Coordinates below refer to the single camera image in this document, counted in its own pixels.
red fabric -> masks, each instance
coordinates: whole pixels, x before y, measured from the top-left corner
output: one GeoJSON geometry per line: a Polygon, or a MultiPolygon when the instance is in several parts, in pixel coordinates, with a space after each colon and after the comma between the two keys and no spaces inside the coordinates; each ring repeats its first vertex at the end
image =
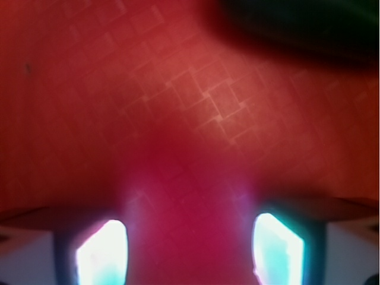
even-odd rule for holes
{"type": "Polygon", "coordinates": [[[248,37],[217,1],[1,1],[0,75],[0,209],[115,207],[130,284],[254,284],[273,185],[378,197],[378,71],[248,37]]]}

bright opening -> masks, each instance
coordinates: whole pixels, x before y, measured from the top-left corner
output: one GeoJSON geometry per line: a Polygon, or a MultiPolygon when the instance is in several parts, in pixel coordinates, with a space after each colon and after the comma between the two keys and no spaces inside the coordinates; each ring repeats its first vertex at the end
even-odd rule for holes
{"type": "Polygon", "coordinates": [[[252,232],[254,273],[261,284],[301,285],[304,241],[269,213],[260,214],[252,232]]]}
{"type": "Polygon", "coordinates": [[[126,228],[109,220],[76,252],[79,285],[124,285],[128,265],[126,228]]]}

diamond pattern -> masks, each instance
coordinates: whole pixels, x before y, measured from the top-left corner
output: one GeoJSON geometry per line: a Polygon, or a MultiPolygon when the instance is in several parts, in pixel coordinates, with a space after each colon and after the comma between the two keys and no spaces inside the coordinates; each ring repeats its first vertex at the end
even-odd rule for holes
{"type": "Polygon", "coordinates": [[[256,284],[265,189],[378,198],[378,71],[249,39],[217,5],[0,4],[0,210],[115,207],[129,284],[256,284]]]}

